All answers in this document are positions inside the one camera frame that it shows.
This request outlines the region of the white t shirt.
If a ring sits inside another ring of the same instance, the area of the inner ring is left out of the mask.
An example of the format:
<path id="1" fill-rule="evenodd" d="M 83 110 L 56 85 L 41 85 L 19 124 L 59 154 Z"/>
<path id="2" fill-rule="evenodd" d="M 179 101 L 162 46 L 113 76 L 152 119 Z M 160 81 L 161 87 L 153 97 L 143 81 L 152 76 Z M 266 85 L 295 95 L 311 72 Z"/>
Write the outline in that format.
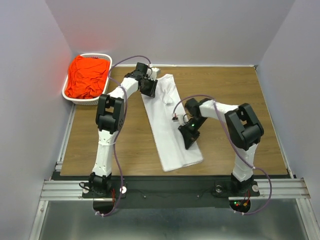
<path id="1" fill-rule="evenodd" d="M 158 156 L 164 172 L 199 164 L 204 157 L 196 143 L 185 148 L 182 134 L 178 130 L 179 121 L 173 121 L 173 113 L 179 117 L 186 112 L 172 74 L 158 79 L 155 97 L 142 95 Z"/>

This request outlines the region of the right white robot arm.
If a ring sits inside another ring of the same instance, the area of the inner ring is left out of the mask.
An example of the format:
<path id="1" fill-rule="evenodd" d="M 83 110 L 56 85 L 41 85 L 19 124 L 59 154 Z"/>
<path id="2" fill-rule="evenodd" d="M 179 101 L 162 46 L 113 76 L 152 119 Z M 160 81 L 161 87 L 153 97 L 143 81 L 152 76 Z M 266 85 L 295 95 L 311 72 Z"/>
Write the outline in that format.
<path id="1" fill-rule="evenodd" d="M 178 130 L 185 149 L 190 149 L 199 138 L 199 129 L 208 118 L 218 120 L 235 152 L 235 161 L 230 180 L 216 188 L 235 195 L 250 192 L 255 184 L 255 153 L 264 135 L 264 128 L 251 105 L 224 104 L 206 95 L 202 100 L 191 96 L 185 101 L 184 107 L 190 116 L 189 120 L 185 119 L 184 113 L 177 113 L 175 110 L 172 112 L 172 120 L 179 122 Z"/>

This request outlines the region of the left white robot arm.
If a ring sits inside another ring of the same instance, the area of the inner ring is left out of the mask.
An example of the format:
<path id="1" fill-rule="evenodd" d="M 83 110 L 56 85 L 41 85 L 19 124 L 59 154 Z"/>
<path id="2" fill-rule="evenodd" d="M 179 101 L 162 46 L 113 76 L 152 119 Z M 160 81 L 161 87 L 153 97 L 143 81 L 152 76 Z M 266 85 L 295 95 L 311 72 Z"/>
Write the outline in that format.
<path id="1" fill-rule="evenodd" d="M 138 62 L 135 70 L 127 73 L 113 91 L 99 97 L 95 118 L 98 147 L 92 173 L 85 188 L 87 191 L 100 197 L 111 193 L 113 149 L 125 122 L 128 98 L 137 91 L 154 98 L 159 72 L 160 69 L 152 64 Z"/>

